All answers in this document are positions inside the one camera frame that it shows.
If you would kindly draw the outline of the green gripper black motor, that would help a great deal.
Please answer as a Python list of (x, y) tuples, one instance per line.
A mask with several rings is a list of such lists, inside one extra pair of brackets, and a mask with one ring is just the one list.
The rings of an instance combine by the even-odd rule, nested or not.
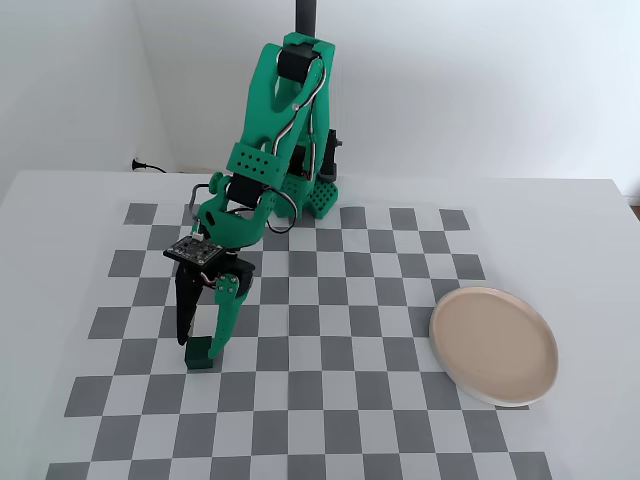
[[(258, 243), (265, 233), (268, 219), (275, 205), (273, 191), (261, 191), (255, 206), (241, 204), (228, 210), (226, 191), (219, 191), (200, 205), (197, 212), (197, 231), (206, 242), (221, 247), (222, 252), (203, 270), (208, 276), (221, 275), (215, 285), (218, 316), (215, 336), (208, 357), (215, 359), (224, 349), (234, 331), (237, 317), (246, 299), (255, 265), (239, 257), (239, 251)], [(211, 290), (199, 273), (180, 263), (175, 277), (176, 338), (184, 346), (190, 338), (197, 304), (204, 289)]]

